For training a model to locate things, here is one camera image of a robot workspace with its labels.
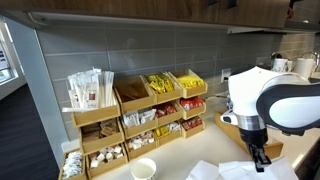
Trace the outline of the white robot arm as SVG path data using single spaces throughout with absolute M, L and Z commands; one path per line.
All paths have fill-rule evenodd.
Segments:
M 271 164 L 264 151 L 269 126 L 298 136 L 320 127 L 320 83 L 297 73 L 254 66 L 231 73 L 228 90 L 232 108 L 220 120 L 239 129 L 258 172 Z

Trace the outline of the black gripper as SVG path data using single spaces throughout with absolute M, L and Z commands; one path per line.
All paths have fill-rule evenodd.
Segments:
M 239 129 L 241 139 L 246 143 L 257 172 L 263 172 L 271 161 L 264 152 L 264 144 L 268 141 L 267 129 L 245 130 Z

